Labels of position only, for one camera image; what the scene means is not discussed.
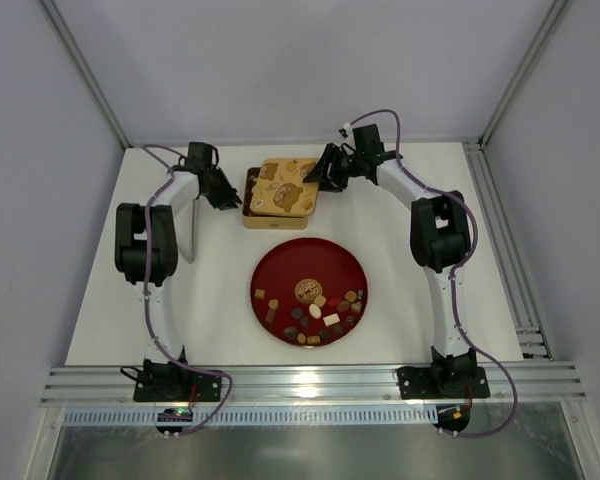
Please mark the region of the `silver tin lid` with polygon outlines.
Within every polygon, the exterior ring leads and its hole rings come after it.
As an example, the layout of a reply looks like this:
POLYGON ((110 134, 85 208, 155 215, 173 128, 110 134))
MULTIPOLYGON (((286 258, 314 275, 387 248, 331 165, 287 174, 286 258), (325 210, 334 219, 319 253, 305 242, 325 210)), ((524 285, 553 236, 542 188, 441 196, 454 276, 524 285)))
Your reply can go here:
POLYGON ((250 188, 250 209, 258 215, 309 217, 313 214, 319 191, 316 182, 305 183, 318 159, 268 158, 259 167, 255 185, 250 188))

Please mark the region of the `gold chocolate tin box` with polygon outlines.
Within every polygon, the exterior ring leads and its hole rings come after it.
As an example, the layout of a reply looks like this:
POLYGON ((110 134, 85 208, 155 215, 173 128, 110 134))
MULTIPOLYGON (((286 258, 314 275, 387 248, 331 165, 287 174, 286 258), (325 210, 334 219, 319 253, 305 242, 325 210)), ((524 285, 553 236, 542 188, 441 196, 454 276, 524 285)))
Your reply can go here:
POLYGON ((276 217, 260 215, 250 207, 253 198, 253 189, 256 186, 257 175, 260 169, 250 167, 246 173, 244 186, 244 200, 242 204, 242 224, 252 230, 304 230, 309 224, 308 217, 276 217))

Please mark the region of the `silver metal tongs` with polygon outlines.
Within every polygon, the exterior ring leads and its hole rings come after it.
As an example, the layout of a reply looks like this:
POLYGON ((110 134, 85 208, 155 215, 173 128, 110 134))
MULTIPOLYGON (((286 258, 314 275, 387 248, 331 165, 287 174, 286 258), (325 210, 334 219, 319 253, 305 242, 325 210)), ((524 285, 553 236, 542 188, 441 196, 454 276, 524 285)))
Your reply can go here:
POLYGON ((191 234, 190 234, 190 249, 188 263, 192 264, 197 256, 197 220, 198 220, 198 201, 194 200, 191 205, 191 234))

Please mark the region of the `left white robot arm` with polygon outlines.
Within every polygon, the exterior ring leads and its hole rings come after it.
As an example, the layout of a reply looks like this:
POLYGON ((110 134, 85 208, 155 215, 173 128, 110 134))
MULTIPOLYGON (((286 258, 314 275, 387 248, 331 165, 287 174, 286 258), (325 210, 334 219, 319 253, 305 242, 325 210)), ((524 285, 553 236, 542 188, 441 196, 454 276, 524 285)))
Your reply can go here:
POLYGON ((188 363, 176 321, 176 217, 199 198, 220 211, 237 208, 241 200, 219 167, 215 146, 191 142, 184 154, 156 144, 141 150, 166 170, 166 179, 145 202, 121 203, 115 212, 114 265, 138 296, 146 332, 142 367, 123 367, 121 373, 135 382, 136 402, 221 403, 229 391, 222 382, 231 378, 188 363))

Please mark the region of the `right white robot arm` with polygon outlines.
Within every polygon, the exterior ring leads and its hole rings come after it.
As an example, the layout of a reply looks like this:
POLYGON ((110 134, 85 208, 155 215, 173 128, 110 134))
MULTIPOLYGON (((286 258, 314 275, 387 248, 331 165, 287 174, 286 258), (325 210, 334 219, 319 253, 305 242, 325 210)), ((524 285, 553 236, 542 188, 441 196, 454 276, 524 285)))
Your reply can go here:
POLYGON ((398 199, 410 212, 410 250, 429 285, 434 320, 431 363, 397 370, 401 398, 487 398, 486 374, 477 349, 462 327, 462 266, 472 255, 464 197, 425 185, 410 173, 397 148, 387 151, 378 127, 352 130, 354 145, 329 143, 304 177, 325 192, 342 192, 348 181, 363 177, 398 199))

